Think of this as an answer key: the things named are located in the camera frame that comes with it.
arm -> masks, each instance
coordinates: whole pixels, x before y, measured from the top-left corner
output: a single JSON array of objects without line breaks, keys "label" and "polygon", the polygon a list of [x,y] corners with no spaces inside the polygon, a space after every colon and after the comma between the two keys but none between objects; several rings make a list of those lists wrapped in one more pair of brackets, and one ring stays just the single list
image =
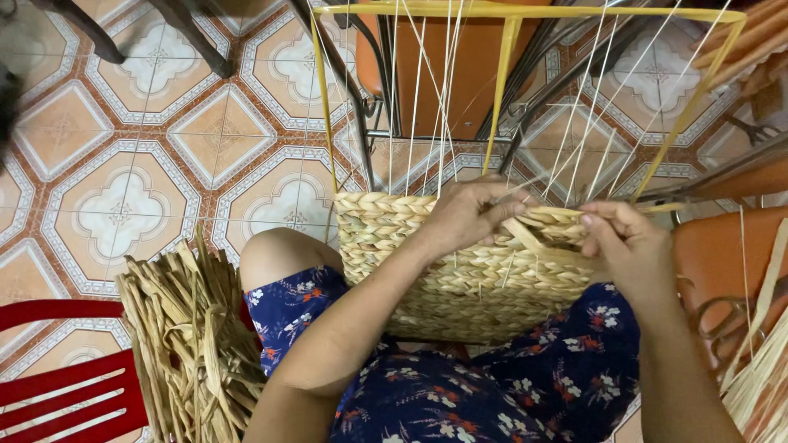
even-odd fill
[{"label": "arm", "polygon": [[490,176],[447,189],[420,230],[303,331],[262,391],[243,440],[324,441],[344,390],[424,268],[525,210],[516,201],[488,209],[506,189]]},{"label": "arm", "polygon": [[744,443],[691,337],[675,288],[670,233],[625,203],[581,209],[583,253],[601,253],[641,330],[640,383],[646,442]]}]

person's right hand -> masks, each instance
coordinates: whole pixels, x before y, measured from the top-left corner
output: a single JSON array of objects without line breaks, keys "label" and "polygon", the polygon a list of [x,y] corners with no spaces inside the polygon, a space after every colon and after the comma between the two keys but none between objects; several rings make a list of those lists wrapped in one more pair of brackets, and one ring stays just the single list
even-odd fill
[{"label": "person's right hand", "polygon": [[580,207],[589,230],[584,255],[602,255],[613,282],[635,310],[678,301],[672,240],[632,206],[591,202]]}]

